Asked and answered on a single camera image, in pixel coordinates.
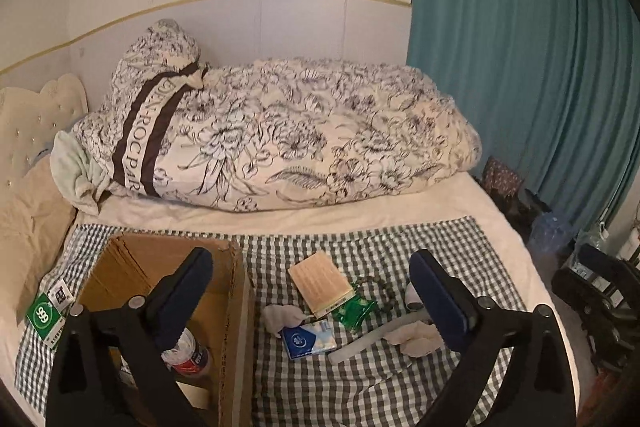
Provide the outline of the floral white duvet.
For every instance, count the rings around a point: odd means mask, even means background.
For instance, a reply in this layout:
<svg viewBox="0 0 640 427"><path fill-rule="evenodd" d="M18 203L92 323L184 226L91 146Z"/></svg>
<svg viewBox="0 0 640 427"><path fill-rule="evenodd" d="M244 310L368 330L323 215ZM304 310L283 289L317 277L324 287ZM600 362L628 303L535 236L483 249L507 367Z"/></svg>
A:
<svg viewBox="0 0 640 427"><path fill-rule="evenodd" d="M137 38L73 132L124 191L230 212L421 192L482 155L454 99L419 69L328 58L217 68L174 20Z"/></svg>

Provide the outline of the small white bottle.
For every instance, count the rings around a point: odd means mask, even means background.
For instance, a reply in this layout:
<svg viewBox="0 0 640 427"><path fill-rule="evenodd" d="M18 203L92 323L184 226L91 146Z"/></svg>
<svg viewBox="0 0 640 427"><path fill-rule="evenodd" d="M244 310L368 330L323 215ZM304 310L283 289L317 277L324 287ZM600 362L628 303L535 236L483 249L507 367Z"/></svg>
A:
<svg viewBox="0 0 640 427"><path fill-rule="evenodd" d="M413 283L409 283L405 291L405 307L409 312L418 312L424 308L424 304Z"/></svg>

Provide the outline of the blue tissue pack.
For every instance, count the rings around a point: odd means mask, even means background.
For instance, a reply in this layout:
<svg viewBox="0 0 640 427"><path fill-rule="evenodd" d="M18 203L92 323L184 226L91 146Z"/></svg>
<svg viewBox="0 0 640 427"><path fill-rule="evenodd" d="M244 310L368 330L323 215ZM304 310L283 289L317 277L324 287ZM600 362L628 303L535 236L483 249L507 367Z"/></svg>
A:
<svg viewBox="0 0 640 427"><path fill-rule="evenodd" d="M337 348L334 329L328 320L285 327L281 331L281 337L291 360L322 355Z"/></svg>

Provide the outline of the green white medicine box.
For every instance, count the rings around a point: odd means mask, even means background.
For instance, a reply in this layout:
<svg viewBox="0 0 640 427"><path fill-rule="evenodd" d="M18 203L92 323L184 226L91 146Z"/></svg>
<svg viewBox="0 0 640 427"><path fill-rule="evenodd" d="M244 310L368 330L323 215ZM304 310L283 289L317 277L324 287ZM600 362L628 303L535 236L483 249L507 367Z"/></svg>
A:
<svg viewBox="0 0 640 427"><path fill-rule="evenodd" d="M40 293L26 312L27 320L46 347L53 350L62 337L66 313L75 302L75 295L63 279L58 279L47 291Z"/></svg>

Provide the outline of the beige pillow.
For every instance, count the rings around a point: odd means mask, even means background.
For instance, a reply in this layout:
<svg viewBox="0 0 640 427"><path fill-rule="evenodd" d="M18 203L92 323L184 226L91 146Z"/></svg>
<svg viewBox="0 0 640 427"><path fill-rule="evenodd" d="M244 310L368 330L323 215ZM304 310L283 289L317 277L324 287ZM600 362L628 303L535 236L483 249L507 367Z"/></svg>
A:
<svg viewBox="0 0 640 427"><path fill-rule="evenodd" d="M1 204L1 321L16 325L60 254L76 209L62 196L50 158L37 162Z"/></svg>

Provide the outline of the green checkered cloth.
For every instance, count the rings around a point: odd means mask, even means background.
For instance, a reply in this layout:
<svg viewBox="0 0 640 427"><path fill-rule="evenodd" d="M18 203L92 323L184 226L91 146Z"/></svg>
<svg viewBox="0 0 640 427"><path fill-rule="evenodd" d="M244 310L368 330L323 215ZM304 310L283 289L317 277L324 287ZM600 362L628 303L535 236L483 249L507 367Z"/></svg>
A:
<svg viewBox="0 0 640 427"><path fill-rule="evenodd" d="M475 296L500 307L525 310L525 303L478 223L462 217L426 225L399 225L329 235L237 235L255 303L300 306L302 296L288 268L316 251L329 254L349 280L375 279L372 294L390 293L390 309L373 312L349 331L329 319L338 352L292 359L284 341L256 327L253 365L253 426L412 426L442 391L460 355L439 347L421 358L404 355L384 339L362 343L375 329L407 314L409 258L425 248L445 271Z"/></svg>

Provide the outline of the blue plastic water bottles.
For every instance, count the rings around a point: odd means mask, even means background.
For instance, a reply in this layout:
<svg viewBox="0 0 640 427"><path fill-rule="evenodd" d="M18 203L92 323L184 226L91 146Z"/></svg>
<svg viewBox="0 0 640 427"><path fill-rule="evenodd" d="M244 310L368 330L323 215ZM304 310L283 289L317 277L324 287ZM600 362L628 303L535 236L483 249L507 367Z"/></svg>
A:
<svg viewBox="0 0 640 427"><path fill-rule="evenodd" d="M532 224L527 249L533 257L552 256L570 243L575 229L570 222L553 212L539 215Z"/></svg>

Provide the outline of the cream bed sheet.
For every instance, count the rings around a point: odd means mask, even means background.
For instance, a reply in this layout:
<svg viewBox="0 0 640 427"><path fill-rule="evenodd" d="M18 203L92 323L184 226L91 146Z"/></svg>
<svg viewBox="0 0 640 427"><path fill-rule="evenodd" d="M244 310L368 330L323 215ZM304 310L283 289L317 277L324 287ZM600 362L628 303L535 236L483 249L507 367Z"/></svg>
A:
<svg viewBox="0 0 640 427"><path fill-rule="evenodd" d="M586 350L570 335L582 330L575 313L556 301L541 280L528 250L489 196L469 173L457 173L421 193L385 196L318 208L228 213L202 207L171 204L142 197L108 196L100 213L81 213L81 223L102 223L151 231L188 231L246 235L329 235L416 225L471 216L497 253L527 309L547 303L561 323L575 398L589 395L589 379L580 372L588 364Z"/></svg>

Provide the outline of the tan paper booklet box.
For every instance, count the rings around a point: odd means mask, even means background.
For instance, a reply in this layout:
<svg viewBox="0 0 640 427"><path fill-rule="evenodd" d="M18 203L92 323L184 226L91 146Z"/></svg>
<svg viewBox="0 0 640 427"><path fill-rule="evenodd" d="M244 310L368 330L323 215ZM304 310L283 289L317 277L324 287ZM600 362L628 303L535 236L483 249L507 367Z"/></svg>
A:
<svg viewBox="0 0 640 427"><path fill-rule="evenodd" d="M347 277L324 251L316 251L289 267L288 276L317 319L344 305L356 294Z"/></svg>

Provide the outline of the beige lace cloth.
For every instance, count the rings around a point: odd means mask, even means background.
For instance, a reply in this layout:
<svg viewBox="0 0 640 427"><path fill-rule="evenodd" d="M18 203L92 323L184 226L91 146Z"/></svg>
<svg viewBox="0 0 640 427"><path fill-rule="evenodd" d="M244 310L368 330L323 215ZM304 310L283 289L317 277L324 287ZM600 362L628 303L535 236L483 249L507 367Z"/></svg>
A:
<svg viewBox="0 0 640 427"><path fill-rule="evenodd" d="M444 340L433 324L416 321L384 335L384 339L410 358L423 358L444 347Z"/></svg>

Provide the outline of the pale green towel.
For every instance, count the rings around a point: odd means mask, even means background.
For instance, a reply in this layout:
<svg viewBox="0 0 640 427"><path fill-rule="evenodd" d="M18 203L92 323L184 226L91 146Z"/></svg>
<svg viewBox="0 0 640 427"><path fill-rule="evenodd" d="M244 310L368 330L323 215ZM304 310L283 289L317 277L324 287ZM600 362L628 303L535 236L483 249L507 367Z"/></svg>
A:
<svg viewBox="0 0 640 427"><path fill-rule="evenodd" d="M55 135L50 169L58 191L70 205L89 216L100 213L100 200L110 191L112 180L73 133Z"/></svg>

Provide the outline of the white plastic tube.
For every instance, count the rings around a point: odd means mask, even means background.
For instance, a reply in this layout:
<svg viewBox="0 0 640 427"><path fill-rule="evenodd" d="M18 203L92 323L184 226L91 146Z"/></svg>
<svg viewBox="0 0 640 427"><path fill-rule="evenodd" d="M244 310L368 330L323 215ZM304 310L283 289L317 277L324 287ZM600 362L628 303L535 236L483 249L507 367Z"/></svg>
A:
<svg viewBox="0 0 640 427"><path fill-rule="evenodd" d="M399 329L401 326L405 326L417 321L422 321L428 323L431 321L431 317L428 315L425 309L422 309L418 312L411 312L401 317L396 317L392 321L385 323L384 325L378 327L377 329L373 329L373 331L368 332L366 335L363 335L351 343L347 343L347 345L331 352L328 355L328 360L331 365L339 365L348 359L353 358L358 353L367 350L373 343L376 343L378 340L381 340L386 334L393 332L395 329Z"/></svg>

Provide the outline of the plastic jar red label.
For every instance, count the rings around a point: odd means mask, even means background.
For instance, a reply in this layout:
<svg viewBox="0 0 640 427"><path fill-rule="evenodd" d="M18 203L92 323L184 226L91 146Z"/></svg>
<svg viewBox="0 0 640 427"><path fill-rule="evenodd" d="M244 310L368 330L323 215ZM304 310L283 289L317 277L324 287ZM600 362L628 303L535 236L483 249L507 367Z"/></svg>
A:
<svg viewBox="0 0 640 427"><path fill-rule="evenodd" d="M160 356L171 369L184 377L201 377L207 373L210 365L208 349L198 342L187 327L175 346L163 351Z"/></svg>

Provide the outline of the small white plush toy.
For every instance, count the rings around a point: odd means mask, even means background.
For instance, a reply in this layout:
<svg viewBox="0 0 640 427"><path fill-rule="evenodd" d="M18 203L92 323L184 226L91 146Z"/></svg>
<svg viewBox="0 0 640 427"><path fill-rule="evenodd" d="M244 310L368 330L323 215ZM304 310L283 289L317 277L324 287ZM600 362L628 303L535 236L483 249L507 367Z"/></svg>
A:
<svg viewBox="0 0 640 427"><path fill-rule="evenodd" d="M291 305L269 305L262 310L267 332L276 338L280 338L282 329L292 329L308 319L308 315L302 309Z"/></svg>

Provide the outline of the green foil packet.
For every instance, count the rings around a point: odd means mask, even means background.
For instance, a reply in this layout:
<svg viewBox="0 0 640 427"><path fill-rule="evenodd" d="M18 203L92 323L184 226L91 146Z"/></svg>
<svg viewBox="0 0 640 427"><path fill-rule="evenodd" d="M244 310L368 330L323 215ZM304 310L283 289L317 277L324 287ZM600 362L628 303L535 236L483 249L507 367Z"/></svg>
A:
<svg viewBox="0 0 640 427"><path fill-rule="evenodd" d="M368 298L361 289L357 289L352 298L332 311L332 317L353 332L360 329L364 320L377 309L378 300Z"/></svg>

